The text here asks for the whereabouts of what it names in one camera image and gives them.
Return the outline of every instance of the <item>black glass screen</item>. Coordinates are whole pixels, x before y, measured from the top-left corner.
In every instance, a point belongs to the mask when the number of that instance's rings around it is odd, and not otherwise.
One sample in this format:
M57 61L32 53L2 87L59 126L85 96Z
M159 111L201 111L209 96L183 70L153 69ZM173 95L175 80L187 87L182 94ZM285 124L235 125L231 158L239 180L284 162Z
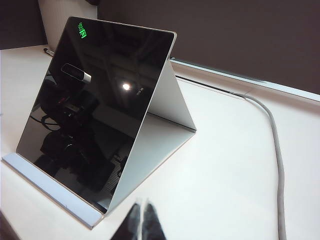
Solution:
M174 38L70 17L17 153L105 213Z

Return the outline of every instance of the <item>white metal stand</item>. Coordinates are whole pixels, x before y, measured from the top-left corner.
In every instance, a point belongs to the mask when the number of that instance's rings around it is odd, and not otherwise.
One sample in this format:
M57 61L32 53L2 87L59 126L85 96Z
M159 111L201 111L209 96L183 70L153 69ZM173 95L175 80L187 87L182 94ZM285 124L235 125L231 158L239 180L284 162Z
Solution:
M169 60L154 91L106 214L17 153L8 154L3 160L92 229L196 132Z

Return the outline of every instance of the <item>white desk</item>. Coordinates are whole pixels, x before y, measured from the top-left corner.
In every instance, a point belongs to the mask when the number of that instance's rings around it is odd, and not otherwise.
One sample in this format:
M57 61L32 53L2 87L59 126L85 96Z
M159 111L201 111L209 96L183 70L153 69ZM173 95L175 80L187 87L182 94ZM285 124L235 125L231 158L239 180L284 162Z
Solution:
M50 57L43 46L1 51L1 155L14 152ZM272 111L285 169L288 240L320 239L320 107L274 90L174 65L179 75L258 97ZM179 82L197 133L93 230L1 163L1 211L22 240L107 240L137 198L169 240L277 239L277 164L266 114Z

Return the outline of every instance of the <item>gray wall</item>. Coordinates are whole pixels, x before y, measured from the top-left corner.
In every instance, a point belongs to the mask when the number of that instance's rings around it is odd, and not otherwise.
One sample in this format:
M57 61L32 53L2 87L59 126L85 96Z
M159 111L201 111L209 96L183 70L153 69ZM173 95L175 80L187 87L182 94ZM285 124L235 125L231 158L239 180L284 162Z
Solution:
M177 32L177 59L320 94L319 1L101 1L98 18Z
M47 44L37 0L0 0L0 50Z

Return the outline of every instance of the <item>wall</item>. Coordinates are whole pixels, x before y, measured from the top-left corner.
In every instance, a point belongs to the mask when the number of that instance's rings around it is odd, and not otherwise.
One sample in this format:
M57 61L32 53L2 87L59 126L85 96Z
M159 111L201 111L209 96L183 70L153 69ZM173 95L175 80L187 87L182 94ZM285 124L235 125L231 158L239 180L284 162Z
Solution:
M101 1L98 18L178 33L172 56L320 94L319 1Z
M0 50L47 44L37 0L2 0Z

